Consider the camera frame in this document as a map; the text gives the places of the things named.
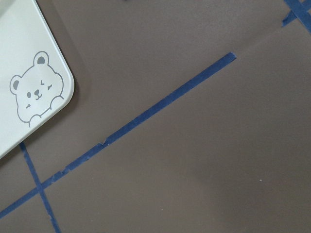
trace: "white tray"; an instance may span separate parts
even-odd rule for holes
[[[73,76],[35,0],[0,0],[0,158],[68,104]]]

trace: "long blue tape strip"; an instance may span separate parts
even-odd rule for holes
[[[304,8],[306,8],[307,10],[311,9],[311,0],[305,0],[302,5],[304,6]],[[295,19],[297,19],[297,16],[293,13],[293,11],[290,11],[288,13],[288,15],[283,19],[282,21],[282,27],[285,27],[286,25],[288,25],[289,23],[291,23],[292,21],[294,21]]]
[[[300,22],[311,33],[311,15],[299,0],[284,0]]]
[[[30,158],[30,156],[29,156],[29,154],[28,154],[28,152],[27,152],[26,146],[25,146],[25,144],[24,144],[23,142],[21,142],[20,145],[19,145],[19,147],[20,147],[20,149],[21,149],[21,150],[23,151],[23,153],[24,153],[24,158],[25,158],[26,163],[27,163],[27,165],[28,165],[28,167],[29,167],[29,170],[30,170],[30,172],[31,172],[31,175],[33,176],[33,179],[34,179],[34,181],[35,181],[35,184],[36,184],[36,186],[37,186],[37,190],[38,190],[38,192],[39,192],[39,194],[40,194],[40,196],[41,196],[41,199],[42,199],[42,201],[43,201],[43,204],[44,204],[44,206],[45,206],[45,209],[46,209],[46,211],[48,212],[48,215],[50,216],[51,223],[52,223],[52,225],[53,225],[53,227],[54,227],[54,230],[55,230],[56,233],[61,233],[61,231],[60,231],[60,229],[59,229],[59,226],[58,226],[58,224],[57,224],[56,218],[55,218],[55,216],[54,216],[54,214],[53,214],[52,208],[51,208],[51,206],[50,206],[50,203],[49,203],[49,201],[48,201],[48,199],[47,199],[47,197],[46,197],[46,195],[45,195],[45,192],[44,192],[44,190],[43,190],[43,188],[42,188],[42,185],[41,185],[40,179],[39,179],[39,177],[38,177],[38,174],[37,174],[37,172],[35,171],[34,164],[33,164],[33,162],[31,161],[31,158]]]
[[[200,74],[198,74],[197,76],[195,76],[194,78],[183,84],[181,87],[170,93],[167,97],[163,98],[160,102],[156,103],[147,111],[143,112],[138,117],[134,118],[132,121],[124,125],[122,128],[111,134],[104,143],[97,144],[89,151],[87,151],[86,153],[78,157],[76,160],[71,162],[69,165],[67,165],[64,170],[59,171],[54,175],[52,175],[51,177],[49,177],[48,179],[46,179],[46,181],[44,181],[41,184],[41,188],[46,189],[51,184],[64,177],[70,171],[74,170],[75,168],[77,168],[78,166],[89,160],[91,157],[93,157],[95,154],[97,154],[98,152],[100,152],[101,150],[103,150],[116,140],[118,140],[120,137],[130,132],[136,126],[143,123],[148,118],[159,112],[161,109],[165,108],[170,103],[174,102],[176,99],[178,99],[179,97],[181,97],[182,95],[184,95],[185,93],[187,93],[188,91],[199,85],[201,82],[203,82],[204,80],[206,80],[207,78],[209,78],[210,76],[212,76],[213,74],[224,68],[226,65],[229,65],[235,59],[236,55],[234,53],[232,52],[228,53],[220,60],[212,64],[210,67],[202,71]],[[4,217],[8,213],[19,207],[20,205],[22,205],[24,202],[32,198],[34,195],[36,195],[38,191],[37,189],[35,189],[35,191],[36,193],[33,191],[32,196],[28,193],[19,200],[17,200],[16,202],[14,202],[16,204],[14,205],[12,204],[8,206],[5,210],[1,211],[0,218]]]

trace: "cartoon bear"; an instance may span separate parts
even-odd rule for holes
[[[64,81],[49,65],[45,51],[35,55],[34,64],[22,75],[15,75],[10,82],[10,90],[16,97],[17,115],[22,122],[29,123],[34,117],[42,117],[52,109],[55,99],[64,99]]]

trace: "brown floor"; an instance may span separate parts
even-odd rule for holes
[[[45,189],[63,233],[305,233],[310,34],[270,0],[38,1],[75,76],[25,140],[41,181],[229,51],[237,60]],[[35,187],[19,148],[0,207]],[[54,232],[39,195],[1,232]]]

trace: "blue tape strip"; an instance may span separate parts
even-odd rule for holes
[[[304,8],[306,8],[307,10],[311,9],[311,0],[305,0],[302,5],[304,6]],[[288,13],[288,15],[283,19],[282,21],[282,27],[285,27],[286,25],[288,25],[289,23],[291,23],[292,21],[294,21],[295,19],[297,19],[297,16],[290,11]]]
[[[42,190],[46,189],[47,187],[52,185],[57,180],[64,177],[70,171],[74,170],[75,168],[77,168],[78,166],[80,166],[81,164],[83,164],[84,162],[89,160],[91,157],[93,157],[95,154],[97,154],[98,152],[100,152],[101,150],[103,150],[104,148],[106,148],[107,146],[109,146],[110,144],[115,142],[116,140],[118,140],[120,137],[122,137],[126,133],[130,132],[136,126],[143,123],[148,118],[150,118],[151,116],[153,116],[154,114],[159,112],[161,109],[165,108],[170,103],[172,103],[173,101],[175,101],[176,99],[178,99],[182,95],[186,94],[188,91],[190,91],[191,89],[196,87],[198,84],[200,84],[201,82],[203,82],[204,80],[206,80],[207,78],[209,78],[210,76],[212,76],[213,74],[215,74],[216,72],[218,72],[219,70],[224,68],[226,65],[229,65],[235,59],[236,59],[236,55],[234,53],[232,53],[232,52],[228,53],[223,58],[221,58],[220,60],[218,60],[217,62],[212,64],[210,67],[208,67],[207,69],[202,71],[200,74],[198,74],[197,76],[195,76],[194,78],[192,78],[191,80],[189,80],[188,82],[183,84],[181,87],[179,87],[178,89],[173,91],[167,97],[163,98],[160,102],[156,103],[151,108],[149,108],[147,111],[143,112],[138,117],[136,117],[132,121],[130,121],[128,124],[124,125],[122,128],[120,128],[119,130],[117,130],[116,132],[111,134],[106,139],[106,141],[104,143],[97,144],[96,146],[91,148],[89,151],[87,151],[86,153],[84,153],[83,155],[78,157],[76,160],[74,160],[68,166],[66,166],[64,170],[55,173],[54,175],[49,177],[43,183],[40,183],[39,179],[37,179],[37,182],[39,182],[40,189],[42,189]],[[24,148],[24,151],[26,152],[26,154],[28,154],[24,144],[22,144],[21,146]],[[22,198],[17,200],[15,202],[16,203],[15,205],[12,204],[9,207],[7,207],[5,210],[0,212],[0,218],[7,215],[9,212],[13,211],[14,209],[19,207],[24,202],[26,202],[27,200],[29,200],[30,198],[32,198],[34,195],[36,195],[38,193],[37,189],[34,189],[34,191],[35,191],[35,193],[33,193],[32,196],[30,196],[29,194],[26,194],[25,196],[23,196]]]
[[[54,230],[55,230],[56,233],[61,233],[61,231],[60,231],[60,229],[59,229],[59,227],[58,227],[56,218],[55,218],[55,216],[54,216],[54,214],[53,214],[52,208],[51,208],[51,206],[50,206],[50,203],[49,203],[49,201],[48,201],[48,199],[47,199],[47,197],[46,197],[46,195],[45,195],[45,192],[44,192],[44,190],[43,190],[43,188],[42,188],[40,179],[39,179],[39,177],[38,177],[38,175],[37,175],[37,172],[35,171],[34,164],[33,164],[33,162],[31,161],[31,158],[30,158],[30,156],[29,156],[29,154],[28,154],[28,152],[27,152],[26,146],[25,146],[25,144],[24,144],[23,142],[21,142],[20,145],[19,145],[19,147],[20,147],[20,149],[21,149],[21,150],[23,151],[23,153],[24,153],[24,158],[25,158],[26,163],[27,163],[27,165],[28,165],[28,167],[29,167],[29,170],[30,170],[30,172],[31,172],[31,175],[33,176],[33,179],[34,179],[34,181],[35,181],[35,184],[36,184],[36,186],[37,186],[37,190],[38,190],[38,192],[39,192],[39,194],[40,194],[40,196],[41,196],[41,199],[42,199],[42,201],[43,201],[43,204],[44,204],[44,206],[45,206],[45,209],[47,210],[48,215],[50,216],[51,223],[52,223],[52,225],[53,225],[53,227],[54,227]]]
[[[300,22],[311,33],[311,15],[299,0],[284,0],[292,12],[297,16]]]

